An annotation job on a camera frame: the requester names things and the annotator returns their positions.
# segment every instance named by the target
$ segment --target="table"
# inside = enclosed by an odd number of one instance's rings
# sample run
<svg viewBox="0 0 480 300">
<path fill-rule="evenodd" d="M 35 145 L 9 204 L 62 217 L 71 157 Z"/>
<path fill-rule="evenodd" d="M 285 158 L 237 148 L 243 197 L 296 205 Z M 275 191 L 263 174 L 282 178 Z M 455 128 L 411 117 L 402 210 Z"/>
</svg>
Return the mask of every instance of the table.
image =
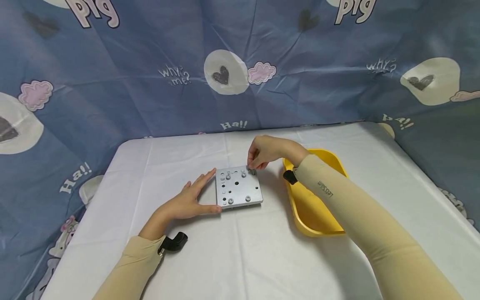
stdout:
<svg viewBox="0 0 480 300">
<path fill-rule="evenodd" d="M 121 145 L 58 265 L 43 300 L 91 299 L 129 237 L 189 180 L 246 164 L 254 136 L 289 138 L 335 153 L 349 177 L 421 244 L 465 299 L 480 295 L 480 235 L 378 124 L 228 132 Z M 381 299 L 372 269 L 347 237 L 296 229 L 278 160 L 258 172 L 261 206 L 177 222 L 189 240 L 167 254 L 144 300 Z M 214 180 L 200 203 L 215 203 Z"/>
</svg>

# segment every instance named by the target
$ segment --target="black heart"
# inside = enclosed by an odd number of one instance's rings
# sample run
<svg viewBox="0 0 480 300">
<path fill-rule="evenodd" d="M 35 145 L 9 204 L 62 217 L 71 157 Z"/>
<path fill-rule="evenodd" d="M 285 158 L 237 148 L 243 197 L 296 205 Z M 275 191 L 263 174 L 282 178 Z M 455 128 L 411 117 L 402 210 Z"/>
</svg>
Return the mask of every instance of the black heart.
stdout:
<svg viewBox="0 0 480 300">
<path fill-rule="evenodd" d="M 219 84 L 223 84 L 223 85 L 228 85 L 229 76 L 230 76 L 230 74 L 228 73 L 228 70 L 225 66 L 220 67 L 220 73 L 215 72 L 215 73 L 212 74 L 213 80 L 215 80 Z"/>
<path fill-rule="evenodd" d="M 407 81 L 417 89 L 423 91 L 427 86 L 429 86 L 432 83 L 434 79 L 435 79 L 435 76 L 430 74 L 423 77 L 421 80 L 419 80 L 418 77 L 415 77 L 415 76 L 409 77 Z"/>
<path fill-rule="evenodd" d="M 23 17 L 30 27 L 44 39 L 52 37 L 60 31 L 57 21 L 53 19 L 42 20 L 32 12 L 24 12 Z"/>
<path fill-rule="evenodd" d="M 0 117 L 0 143 L 18 136 L 18 131 L 4 118 Z"/>
<path fill-rule="evenodd" d="M 318 15 L 312 18 L 310 10 L 305 9 L 299 15 L 299 30 L 302 32 L 310 30 L 318 25 L 319 20 L 320 17 Z"/>
</svg>

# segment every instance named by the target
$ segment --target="cartoon print fabric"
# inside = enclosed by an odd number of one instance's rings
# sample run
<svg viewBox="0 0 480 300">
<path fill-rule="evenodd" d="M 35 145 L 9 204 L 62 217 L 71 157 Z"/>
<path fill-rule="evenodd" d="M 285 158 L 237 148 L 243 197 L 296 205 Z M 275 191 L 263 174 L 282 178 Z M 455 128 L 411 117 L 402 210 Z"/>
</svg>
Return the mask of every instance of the cartoon print fabric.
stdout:
<svg viewBox="0 0 480 300">
<path fill-rule="evenodd" d="M 478 11 L 427 0 L 3 2 L 0 299 L 39 299 L 101 201 L 117 147 L 135 138 L 373 121 L 478 228 Z"/>
</svg>

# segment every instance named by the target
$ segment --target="arm sleeve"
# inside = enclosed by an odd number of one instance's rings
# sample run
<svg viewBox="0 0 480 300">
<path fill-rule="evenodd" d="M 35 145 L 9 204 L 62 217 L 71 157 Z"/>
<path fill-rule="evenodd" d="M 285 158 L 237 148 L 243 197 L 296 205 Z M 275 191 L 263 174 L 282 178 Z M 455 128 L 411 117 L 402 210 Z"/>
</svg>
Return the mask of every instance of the arm sleeve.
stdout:
<svg viewBox="0 0 480 300">
<path fill-rule="evenodd" d="M 159 240 L 132 237 L 120 260 L 102 284 L 94 300 L 137 300 L 155 272 L 162 255 L 157 254 L 165 236 Z"/>
<path fill-rule="evenodd" d="M 462 299 L 423 248 L 364 190 L 315 155 L 294 172 L 365 253 L 385 300 Z"/>
</svg>

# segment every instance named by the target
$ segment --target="yellow tray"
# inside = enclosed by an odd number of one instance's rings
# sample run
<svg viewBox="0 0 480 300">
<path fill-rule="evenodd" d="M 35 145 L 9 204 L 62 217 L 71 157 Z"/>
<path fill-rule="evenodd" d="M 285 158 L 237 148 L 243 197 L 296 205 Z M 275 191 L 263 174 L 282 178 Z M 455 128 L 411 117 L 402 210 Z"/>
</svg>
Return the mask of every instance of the yellow tray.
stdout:
<svg viewBox="0 0 480 300">
<path fill-rule="evenodd" d="M 308 149 L 308 151 L 348 178 L 342 163 L 335 154 L 323 149 Z M 283 166 L 285 171 L 293 168 L 292 163 L 286 159 L 283 160 Z M 301 233 L 313 238 L 345 233 L 320 198 L 307 190 L 300 182 L 294 185 L 291 185 L 288 181 L 285 182 L 287 183 L 295 225 Z"/>
</svg>

